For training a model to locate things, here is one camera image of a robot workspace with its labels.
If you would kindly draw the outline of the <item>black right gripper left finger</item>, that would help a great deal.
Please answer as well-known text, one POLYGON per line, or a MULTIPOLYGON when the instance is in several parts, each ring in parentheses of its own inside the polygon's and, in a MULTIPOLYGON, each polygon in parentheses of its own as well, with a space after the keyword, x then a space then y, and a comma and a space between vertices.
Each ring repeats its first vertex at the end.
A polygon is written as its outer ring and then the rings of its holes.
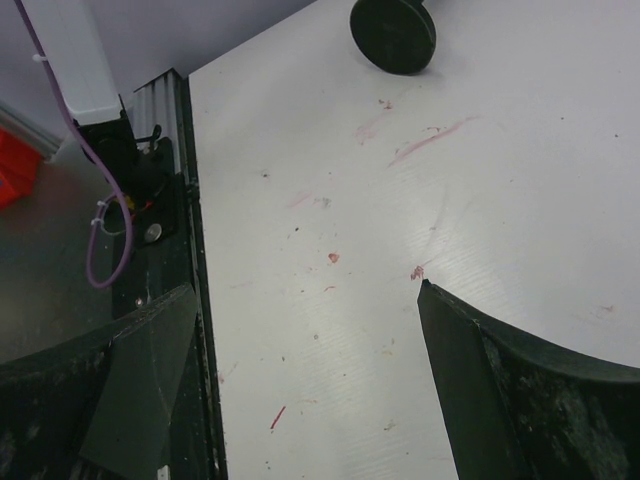
POLYGON ((99 329, 1 366, 4 479, 154 479, 197 302, 181 285, 99 329))

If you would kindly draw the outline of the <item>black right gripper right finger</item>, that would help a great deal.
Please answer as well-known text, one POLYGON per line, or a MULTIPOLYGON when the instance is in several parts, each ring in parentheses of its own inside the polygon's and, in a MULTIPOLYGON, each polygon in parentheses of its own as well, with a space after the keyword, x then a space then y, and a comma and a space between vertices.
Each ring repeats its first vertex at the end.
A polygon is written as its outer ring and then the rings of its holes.
POLYGON ((638 478, 638 369, 553 344, 429 281, 417 304, 459 478, 638 478))

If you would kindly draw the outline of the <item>black round-base stand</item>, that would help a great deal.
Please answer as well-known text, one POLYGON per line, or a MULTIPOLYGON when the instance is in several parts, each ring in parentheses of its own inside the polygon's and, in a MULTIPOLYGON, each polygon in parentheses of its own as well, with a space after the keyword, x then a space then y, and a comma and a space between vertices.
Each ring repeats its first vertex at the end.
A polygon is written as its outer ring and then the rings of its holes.
POLYGON ((389 74, 421 73, 435 53, 435 23, 423 1, 356 1, 349 27, 360 52, 389 74))

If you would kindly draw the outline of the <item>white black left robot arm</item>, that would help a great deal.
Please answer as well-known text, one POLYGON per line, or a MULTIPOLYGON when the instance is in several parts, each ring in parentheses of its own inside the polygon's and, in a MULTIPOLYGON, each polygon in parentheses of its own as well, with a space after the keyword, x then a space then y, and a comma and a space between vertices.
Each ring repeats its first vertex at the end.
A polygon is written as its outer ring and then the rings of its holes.
POLYGON ((156 124, 137 138, 84 1, 18 1, 56 101, 85 155, 129 210, 140 244, 175 229, 172 141, 156 124))

